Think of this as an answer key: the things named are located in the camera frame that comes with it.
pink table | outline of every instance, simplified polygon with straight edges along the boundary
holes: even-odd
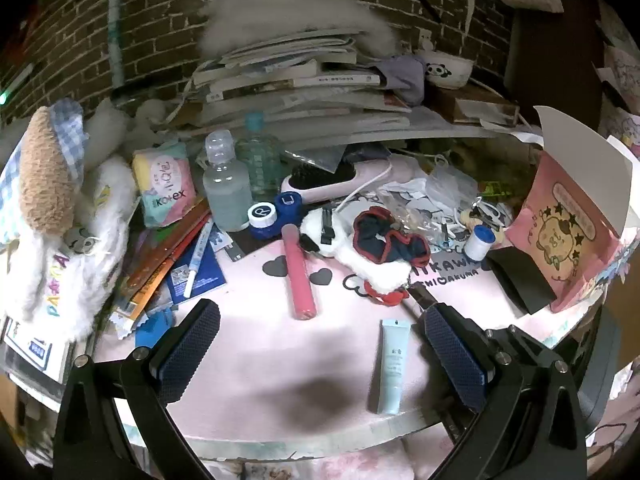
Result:
[[[318,317],[296,321],[286,278],[262,271],[263,264],[281,254],[280,241],[236,263],[224,251],[218,253],[227,285],[206,297],[220,308],[220,332],[182,399],[168,406],[197,455],[248,460],[328,456],[375,446],[436,423],[432,407],[447,382],[439,367],[425,359],[423,342],[415,334],[399,415],[374,413],[380,320],[414,320],[411,309],[389,308],[360,297],[351,290],[356,284],[347,278],[348,269],[333,260],[310,257],[309,273],[329,269],[332,279],[329,285],[312,286]],[[453,260],[450,264],[458,270]],[[550,346],[594,301],[556,315],[542,310],[521,316],[492,272],[460,267],[460,273],[453,273],[445,267],[441,273],[419,270],[412,280],[431,282],[437,300],[452,304],[482,328],[514,323]],[[459,278],[442,279],[454,274]],[[177,320],[197,301],[182,304]],[[95,359],[121,359],[133,347],[132,337],[118,341],[107,332],[98,341]],[[141,444],[126,403],[120,406],[130,439]]]

drain pipe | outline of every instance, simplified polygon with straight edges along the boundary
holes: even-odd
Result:
[[[112,90],[124,85],[122,51],[120,50],[120,0],[109,0],[107,38]]]

panda bowl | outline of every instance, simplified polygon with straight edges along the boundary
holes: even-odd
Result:
[[[420,52],[425,61],[425,77],[442,88],[456,89],[466,85],[474,62],[445,52]]]

pink lip balm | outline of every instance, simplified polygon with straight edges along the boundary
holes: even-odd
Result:
[[[306,275],[305,255],[300,248],[300,231],[293,224],[282,226],[284,255],[287,259],[287,275],[293,298],[293,311],[296,319],[313,319],[318,315],[311,284]]]

gray cloth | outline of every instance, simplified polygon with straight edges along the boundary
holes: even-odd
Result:
[[[373,64],[386,78],[385,89],[409,106],[417,106],[424,99],[424,60],[413,54],[394,56]]]

